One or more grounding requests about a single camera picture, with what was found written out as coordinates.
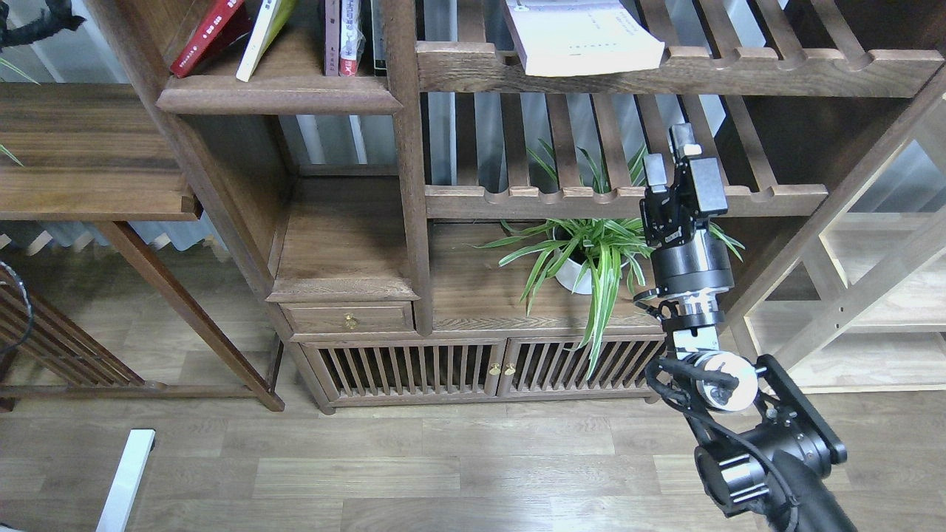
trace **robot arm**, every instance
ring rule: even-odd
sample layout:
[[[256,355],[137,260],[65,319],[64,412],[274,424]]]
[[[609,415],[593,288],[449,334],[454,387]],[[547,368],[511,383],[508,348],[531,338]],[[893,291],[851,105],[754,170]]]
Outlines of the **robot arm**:
[[[648,156],[640,202],[656,287],[635,303],[667,335],[667,352],[646,368],[647,383],[686,417],[704,490],[727,517],[753,511],[779,532],[856,530],[821,482],[832,464],[847,460],[841,440],[773,357],[751,363],[720,350],[716,325],[724,315],[716,296],[733,278],[710,218],[727,212],[726,194],[716,160],[700,158],[690,125],[674,126],[671,138],[674,182],[668,185],[661,156]],[[659,306],[645,303],[653,297]],[[774,395],[760,391],[759,379]],[[712,415],[753,406],[762,421],[741,434]]]

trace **slatted cabinet door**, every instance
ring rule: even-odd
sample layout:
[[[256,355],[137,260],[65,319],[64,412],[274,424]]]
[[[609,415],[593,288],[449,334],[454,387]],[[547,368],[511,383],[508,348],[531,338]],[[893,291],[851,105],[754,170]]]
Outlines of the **slatted cabinet door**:
[[[508,399],[652,395],[643,384],[643,368],[663,351],[663,335],[604,337],[598,365],[589,379],[586,379],[588,349],[575,349],[580,340],[511,339],[506,347],[497,395]]]
[[[505,340],[303,344],[334,406],[494,397],[504,347]]]

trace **black cable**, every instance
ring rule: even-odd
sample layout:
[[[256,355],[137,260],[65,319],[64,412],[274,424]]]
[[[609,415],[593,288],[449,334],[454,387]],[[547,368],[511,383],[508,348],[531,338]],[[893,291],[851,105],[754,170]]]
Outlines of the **black cable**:
[[[658,381],[657,368],[660,367],[660,360],[661,359],[653,359],[644,368],[644,376],[647,380],[647,385],[657,392],[657,394],[663,399],[665,403],[667,403],[668,406],[686,417],[696,419],[697,421],[711,427],[713,430],[728,437],[739,445],[742,445],[749,452],[749,454],[759,460],[759,462],[762,464],[762,467],[769,471],[773,478],[775,478],[775,481],[779,483],[779,486],[785,495],[785,500],[790,506],[791,515],[789,517],[788,526],[785,527],[784,532],[795,532],[798,523],[798,499],[791,487],[788,485],[788,481],[785,480],[784,476],[782,476],[781,471],[776,469],[775,464],[773,464],[772,461],[769,460],[768,457],[765,456],[765,454],[752,442],[743,438],[741,435],[732,432],[730,429],[724,425],[721,425],[712,417],[704,416],[692,410],[689,406],[689,394],[682,390],[674,390],[669,385]]]
[[[20,278],[20,276],[17,275],[17,273],[14,272],[13,269],[10,268],[3,260],[0,260],[0,267],[6,270],[10,278],[13,279],[13,285],[20,289],[20,295],[23,297],[23,303],[26,306],[26,329],[23,331],[23,336],[21,336],[20,339],[15,343],[0,348],[0,357],[2,357],[11,352],[13,349],[21,346],[23,342],[26,341],[26,338],[29,337],[29,333],[33,331],[35,313],[33,312],[33,304],[29,301],[29,294],[26,293],[26,285],[23,284],[23,279]]]

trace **laminate floorboard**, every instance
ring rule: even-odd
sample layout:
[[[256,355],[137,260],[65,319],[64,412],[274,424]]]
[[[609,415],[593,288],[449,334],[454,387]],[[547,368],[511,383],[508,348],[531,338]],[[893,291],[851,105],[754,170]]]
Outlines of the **laminate floorboard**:
[[[144,343],[130,351],[144,370],[230,382],[209,349],[174,341],[189,329],[120,257],[96,253],[44,257],[70,275],[29,273],[103,343]],[[159,254],[215,319],[245,329],[235,336],[264,364],[272,330],[254,325],[233,264],[206,249]],[[288,359],[276,392],[285,412],[254,399],[21,400],[0,414],[0,523],[94,529],[128,430],[151,427],[129,532],[767,530],[758,516],[722,516],[699,484],[686,423],[662,404],[497,401],[327,417]],[[862,532],[946,530],[946,392],[811,400],[850,450],[826,484]]]

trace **white flower pot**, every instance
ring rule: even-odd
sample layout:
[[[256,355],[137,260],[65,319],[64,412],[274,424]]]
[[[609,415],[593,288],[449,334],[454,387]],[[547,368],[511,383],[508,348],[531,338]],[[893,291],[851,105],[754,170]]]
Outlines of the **white flower pot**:
[[[557,260],[562,256],[562,252],[556,251],[554,255],[555,258],[553,260]],[[558,273],[555,274],[555,280],[575,293],[588,295],[591,293],[591,271],[588,270],[585,272],[579,280],[578,274],[580,274],[581,271],[582,265],[569,258],[565,261],[565,264],[562,265],[561,269],[558,270]]]

